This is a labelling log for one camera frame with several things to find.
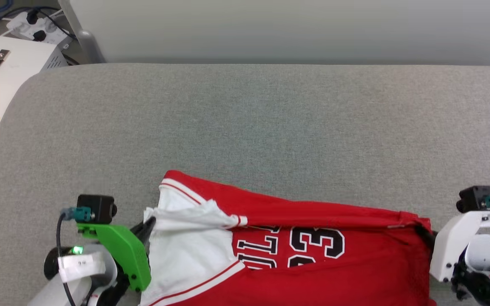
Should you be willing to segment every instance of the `gray table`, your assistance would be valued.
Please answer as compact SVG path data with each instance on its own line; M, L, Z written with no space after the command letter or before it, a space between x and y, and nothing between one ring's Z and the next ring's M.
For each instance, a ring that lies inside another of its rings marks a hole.
M0 126L0 306L26 304L46 282L60 208L110 194L114 222L132 225L169 169L289 199L412 211L440 229L459 190L490 184L490 68L104 64L39 74ZM80 242L72 224L63 233ZM445 285L432 296L456 303Z

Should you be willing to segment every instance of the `green plastic part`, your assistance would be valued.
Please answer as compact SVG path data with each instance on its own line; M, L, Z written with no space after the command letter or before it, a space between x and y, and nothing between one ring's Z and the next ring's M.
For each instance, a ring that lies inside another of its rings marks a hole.
M150 283L150 269L145 246L130 230L122 225L77 223L83 237L97 239L130 280L130 288L144 291Z

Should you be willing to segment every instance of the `red and white jersey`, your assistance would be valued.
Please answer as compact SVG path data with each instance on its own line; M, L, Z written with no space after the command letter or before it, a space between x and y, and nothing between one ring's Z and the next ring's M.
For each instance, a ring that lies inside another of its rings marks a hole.
M169 171L141 306L433 306L428 219L288 201Z

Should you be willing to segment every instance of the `white power strip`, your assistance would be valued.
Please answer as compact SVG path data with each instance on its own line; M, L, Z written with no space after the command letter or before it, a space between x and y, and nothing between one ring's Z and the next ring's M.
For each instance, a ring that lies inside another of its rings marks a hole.
M35 37L33 35L35 33L44 31L46 37L41 40L42 43L58 45L60 50L69 48L69 43L72 42L72 38L62 32L62 30L58 29L52 21L48 18L39 18L34 25L30 25L27 16L27 12L21 12L8 22L6 27L12 35L21 39L34 40Z

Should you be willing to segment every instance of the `jersey trim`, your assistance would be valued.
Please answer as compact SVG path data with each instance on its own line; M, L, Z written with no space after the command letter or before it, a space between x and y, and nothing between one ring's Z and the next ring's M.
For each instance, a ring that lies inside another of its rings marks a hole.
M219 283L222 283L223 281L225 281L226 279L228 279L229 277L231 277L232 275L241 271L244 268L245 265L238 260L235 263L232 263L228 268L226 268L221 273L218 273L217 275L211 277L210 279L204 281L203 283L200 283L199 285L194 286L185 291L164 296L163 298L156 300L156 302L152 304L148 304L148 306L166 306L177 302L181 302L183 300L188 300L189 298L192 298L198 294L201 294L202 292L211 289L212 287L215 287Z
M204 199L202 196L188 188L182 183L177 182L176 180L172 178L164 178L162 182L160 183L160 188L162 187L170 187L178 192L182 193L183 195L187 196L189 199L193 200L194 202L198 203L199 205L202 205L203 203L206 202L206 199Z

